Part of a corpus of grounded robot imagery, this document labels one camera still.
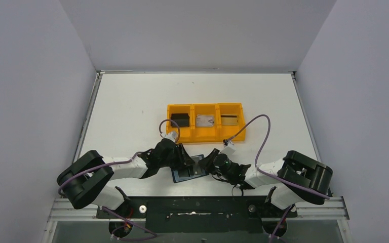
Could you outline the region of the blue card holder wallet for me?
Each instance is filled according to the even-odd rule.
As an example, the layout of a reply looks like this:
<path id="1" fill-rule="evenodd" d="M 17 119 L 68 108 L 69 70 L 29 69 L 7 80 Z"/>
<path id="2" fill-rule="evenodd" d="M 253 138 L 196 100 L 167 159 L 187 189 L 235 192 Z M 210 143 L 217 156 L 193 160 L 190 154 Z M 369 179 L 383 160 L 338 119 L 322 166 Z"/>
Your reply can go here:
<path id="1" fill-rule="evenodd" d="M 199 166 L 199 161 L 205 158 L 203 154 L 192 156 L 191 158 L 195 162 L 194 165 L 171 171 L 174 183 L 180 183 L 209 175 L 207 171 Z"/>

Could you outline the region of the black cards stack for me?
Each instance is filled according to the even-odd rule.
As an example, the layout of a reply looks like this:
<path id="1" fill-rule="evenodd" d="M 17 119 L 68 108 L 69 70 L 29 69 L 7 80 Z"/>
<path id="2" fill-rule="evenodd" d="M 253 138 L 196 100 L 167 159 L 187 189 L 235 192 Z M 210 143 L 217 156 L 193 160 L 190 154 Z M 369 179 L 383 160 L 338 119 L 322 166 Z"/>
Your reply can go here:
<path id="1" fill-rule="evenodd" d="M 188 113 L 173 113 L 170 117 L 171 120 L 173 120 L 175 124 L 171 124 L 172 127 L 180 127 L 180 128 L 186 128 L 190 127 L 190 117 Z"/>

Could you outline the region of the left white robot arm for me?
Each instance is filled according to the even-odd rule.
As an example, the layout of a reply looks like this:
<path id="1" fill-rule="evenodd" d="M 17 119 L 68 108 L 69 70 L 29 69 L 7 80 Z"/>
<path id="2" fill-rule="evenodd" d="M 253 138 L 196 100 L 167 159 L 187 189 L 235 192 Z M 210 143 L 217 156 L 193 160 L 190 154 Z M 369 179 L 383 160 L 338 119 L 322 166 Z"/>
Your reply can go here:
<path id="1" fill-rule="evenodd" d="M 164 138 L 155 148 L 136 152 L 132 157 L 103 157 L 90 150 L 65 169 L 58 177 L 58 193 L 71 202 L 74 209 L 94 204 L 109 208 L 123 216 L 130 208 L 128 197 L 119 187 L 108 186 L 117 179 L 146 179 L 161 168 L 179 170 L 195 164 L 182 144 Z"/>

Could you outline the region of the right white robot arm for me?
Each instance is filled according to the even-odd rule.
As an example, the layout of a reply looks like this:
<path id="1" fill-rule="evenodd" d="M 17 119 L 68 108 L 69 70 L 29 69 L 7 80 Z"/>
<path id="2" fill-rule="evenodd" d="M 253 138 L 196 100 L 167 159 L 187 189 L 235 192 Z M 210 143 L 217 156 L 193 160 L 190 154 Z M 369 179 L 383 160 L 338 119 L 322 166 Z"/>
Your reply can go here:
<path id="1" fill-rule="evenodd" d="M 323 205 L 330 198 L 327 192 L 333 170 L 294 150 L 277 161 L 255 166 L 233 162 L 228 155 L 214 149 L 199 161 L 199 166 L 242 191 L 273 185 L 275 189 L 264 203 L 265 211 L 271 216 L 298 202 Z"/>

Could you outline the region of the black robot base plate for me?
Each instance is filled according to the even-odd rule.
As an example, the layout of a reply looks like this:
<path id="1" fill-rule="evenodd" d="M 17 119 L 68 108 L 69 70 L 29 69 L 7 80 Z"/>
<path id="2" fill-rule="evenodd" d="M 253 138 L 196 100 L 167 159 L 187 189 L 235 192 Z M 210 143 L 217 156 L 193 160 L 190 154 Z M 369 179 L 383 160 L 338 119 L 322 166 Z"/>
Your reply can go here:
<path id="1" fill-rule="evenodd" d="M 132 197 L 119 208 L 98 206 L 112 239 L 146 241 L 166 233 L 270 233 L 282 236 L 296 206 L 281 210 L 269 196 Z"/>

